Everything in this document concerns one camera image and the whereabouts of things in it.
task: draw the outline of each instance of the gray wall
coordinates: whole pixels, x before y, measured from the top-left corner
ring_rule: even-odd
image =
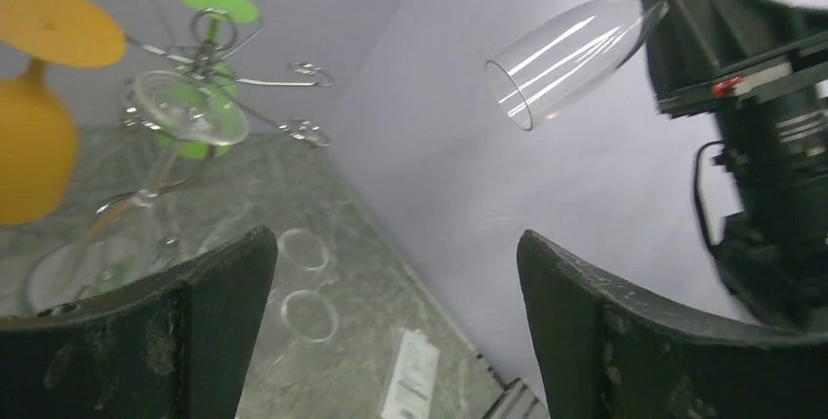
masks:
[[[94,0],[109,10],[130,33],[148,43],[166,44],[145,0]],[[231,59],[242,75],[260,79],[291,77],[285,66],[310,61],[337,76],[330,89],[288,90],[242,87],[250,105],[281,120],[301,112],[316,118],[321,108],[346,92],[401,0],[253,0],[262,8],[266,31]],[[178,0],[162,0],[172,16],[180,41],[187,42],[192,12]],[[0,77],[14,75],[26,57],[0,43]],[[131,50],[119,64],[100,70],[52,67],[50,86],[61,95],[75,118],[87,124],[114,124],[113,95],[120,82],[141,71],[168,68],[152,55]],[[267,127],[254,124],[266,131]]]
[[[331,153],[341,172],[419,275],[505,377],[538,393],[515,266],[525,229],[659,294],[741,316],[690,204],[710,119],[656,114],[641,55],[535,133],[489,96],[487,56],[586,1],[405,0],[323,118],[340,132]],[[704,182],[716,220],[738,209],[722,171]]]

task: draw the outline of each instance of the black foreground object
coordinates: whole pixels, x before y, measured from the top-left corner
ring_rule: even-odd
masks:
[[[232,419],[276,251],[257,228],[53,314],[0,318],[0,418]]]
[[[642,0],[650,6],[658,0]],[[764,323],[828,329],[828,11],[774,0],[666,0],[647,40],[660,112],[711,113],[720,141],[696,155],[694,207],[724,285]],[[702,152],[732,176],[743,212],[711,237]]]
[[[531,230],[517,268],[555,419],[828,417],[828,335],[699,312]]]

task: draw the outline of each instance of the white wall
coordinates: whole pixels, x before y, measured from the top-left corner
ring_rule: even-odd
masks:
[[[740,316],[690,204],[710,119],[656,114],[642,56],[535,133],[489,97],[486,57],[586,1],[405,0],[322,117],[340,171],[419,275],[505,377],[539,394],[515,263],[525,229],[657,293]],[[718,220],[738,204],[728,177],[706,172]]]
[[[148,43],[166,44],[164,32],[146,0],[94,0],[112,13],[131,34]],[[335,103],[391,20],[402,0],[253,0],[262,9],[268,27],[256,40],[230,59],[239,73],[259,79],[291,77],[292,61],[318,63],[337,77],[330,89],[268,89],[240,87],[246,103],[284,120],[301,112],[315,119],[321,105]],[[187,23],[192,11],[178,0],[161,0],[172,16],[180,42],[190,43]],[[20,72],[26,57],[0,43],[0,78]],[[131,49],[123,61],[100,70],[53,66],[49,84],[80,123],[115,124],[114,94],[123,79],[148,69],[169,65],[160,58]],[[255,120],[254,129],[268,127]]]

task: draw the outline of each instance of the yellow glass base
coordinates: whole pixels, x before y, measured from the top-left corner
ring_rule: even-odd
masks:
[[[0,80],[0,225],[22,224],[55,210],[75,165],[77,130],[44,83],[46,63]]]

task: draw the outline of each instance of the wine glass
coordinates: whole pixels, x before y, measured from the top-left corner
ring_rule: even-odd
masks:
[[[171,141],[139,191],[106,208],[64,251],[65,257],[56,269],[31,279],[34,284],[30,283],[29,300],[41,302],[32,304],[35,308],[43,300],[67,302],[146,275],[162,250],[158,191],[181,145],[200,142],[232,146],[250,131],[247,117],[221,89],[210,89],[190,77],[166,71],[144,72],[135,78],[133,87],[139,114],[166,132]],[[53,266],[54,258],[45,259],[39,266],[49,261],[53,261]]]
[[[486,62],[498,105],[525,131],[559,115],[629,60],[666,0],[594,0],[560,14]]]

